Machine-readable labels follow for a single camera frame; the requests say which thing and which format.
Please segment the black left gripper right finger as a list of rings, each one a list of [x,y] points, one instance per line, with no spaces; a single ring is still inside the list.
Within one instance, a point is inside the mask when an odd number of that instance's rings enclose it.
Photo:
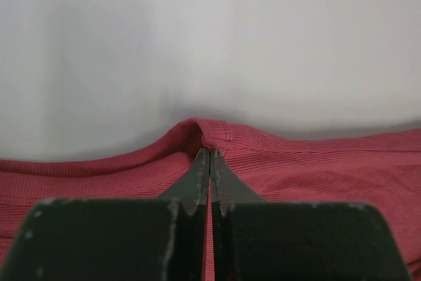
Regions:
[[[210,192],[214,277],[216,280],[235,280],[230,212],[237,203],[264,203],[266,200],[231,170],[220,149],[210,153]]]

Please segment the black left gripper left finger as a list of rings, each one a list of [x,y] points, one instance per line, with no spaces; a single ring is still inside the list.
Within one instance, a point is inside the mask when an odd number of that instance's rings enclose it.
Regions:
[[[159,195],[171,212],[162,280],[202,280],[206,257],[210,152],[198,150],[190,168]]]

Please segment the red tank top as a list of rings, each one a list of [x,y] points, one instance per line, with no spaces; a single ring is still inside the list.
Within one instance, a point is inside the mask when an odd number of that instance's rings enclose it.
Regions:
[[[420,279],[420,130],[289,140],[223,120],[190,118],[143,148],[63,163],[1,161],[1,254],[30,207],[49,197],[156,197],[198,150],[223,152],[233,172],[271,201],[362,201],[386,218]]]

